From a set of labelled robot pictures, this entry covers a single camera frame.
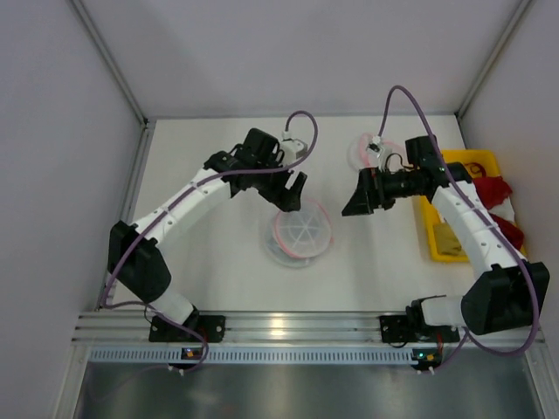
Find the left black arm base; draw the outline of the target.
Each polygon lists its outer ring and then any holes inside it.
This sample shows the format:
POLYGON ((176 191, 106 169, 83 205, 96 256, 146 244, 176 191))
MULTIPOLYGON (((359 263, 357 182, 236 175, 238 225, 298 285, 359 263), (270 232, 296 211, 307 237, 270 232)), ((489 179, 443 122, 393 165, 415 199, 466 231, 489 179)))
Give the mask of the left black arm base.
POLYGON ((223 315, 198 314, 183 327, 171 325, 160 316, 150 321, 149 342, 183 343, 196 342, 201 338, 207 343, 219 343, 224 338, 226 317, 223 315))

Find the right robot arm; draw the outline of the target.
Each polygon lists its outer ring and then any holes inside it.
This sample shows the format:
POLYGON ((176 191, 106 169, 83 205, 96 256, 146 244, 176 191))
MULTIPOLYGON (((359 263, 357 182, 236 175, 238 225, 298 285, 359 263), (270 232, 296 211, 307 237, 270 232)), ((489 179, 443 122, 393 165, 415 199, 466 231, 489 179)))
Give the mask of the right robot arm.
POLYGON ((442 161, 431 139, 405 142, 408 167, 391 172, 365 167, 343 216, 389 210, 400 198, 422 196, 444 218, 458 239, 474 273, 463 296, 414 300, 406 309, 418 326, 464 327, 476 335, 532 326, 549 284, 542 262, 530 263, 491 219, 464 163, 442 161))

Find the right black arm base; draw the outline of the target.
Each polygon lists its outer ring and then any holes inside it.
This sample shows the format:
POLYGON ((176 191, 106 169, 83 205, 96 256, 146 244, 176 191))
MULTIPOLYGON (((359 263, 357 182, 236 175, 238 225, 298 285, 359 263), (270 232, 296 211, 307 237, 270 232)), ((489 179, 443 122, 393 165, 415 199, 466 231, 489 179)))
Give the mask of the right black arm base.
POLYGON ((405 314, 379 317, 381 339, 392 346, 411 343, 458 343, 459 332, 450 326, 426 326, 405 314))

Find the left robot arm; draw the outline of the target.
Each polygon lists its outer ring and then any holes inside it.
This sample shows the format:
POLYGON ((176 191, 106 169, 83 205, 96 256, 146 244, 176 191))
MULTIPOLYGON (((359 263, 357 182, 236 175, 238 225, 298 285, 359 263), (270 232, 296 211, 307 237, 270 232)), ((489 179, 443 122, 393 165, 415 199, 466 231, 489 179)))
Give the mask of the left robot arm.
POLYGON ((278 140, 257 128, 231 151, 213 154, 195 177, 167 202, 131 224, 110 232, 107 268, 139 302, 174 325, 191 327, 197 308, 172 285, 164 253, 208 212, 238 193, 255 189, 283 212, 300 209, 305 173, 293 168, 308 158, 313 143, 289 132, 278 140))

